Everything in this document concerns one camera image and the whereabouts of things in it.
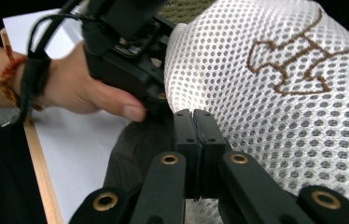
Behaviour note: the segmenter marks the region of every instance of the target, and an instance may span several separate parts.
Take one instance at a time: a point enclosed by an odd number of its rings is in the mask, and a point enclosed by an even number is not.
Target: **human hand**
[[[52,60],[44,94],[36,103],[55,105],[80,114],[103,109],[126,119],[143,121],[147,111],[137,98],[90,76],[83,45],[84,42],[77,44],[63,59]]]

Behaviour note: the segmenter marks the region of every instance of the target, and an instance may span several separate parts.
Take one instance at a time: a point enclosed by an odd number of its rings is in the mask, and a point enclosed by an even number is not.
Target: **white paper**
[[[14,51],[26,53],[35,22],[58,10],[4,18]],[[40,27],[35,40],[46,26],[47,23]],[[49,42],[46,52],[51,58],[65,57],[80,40],[80,23],[66,20]],[[128,120],[104,111],[78,115],[56,107],[34,112],[33,117],[63,223],[68,223],[84,199],[102,187],[110,152]]]

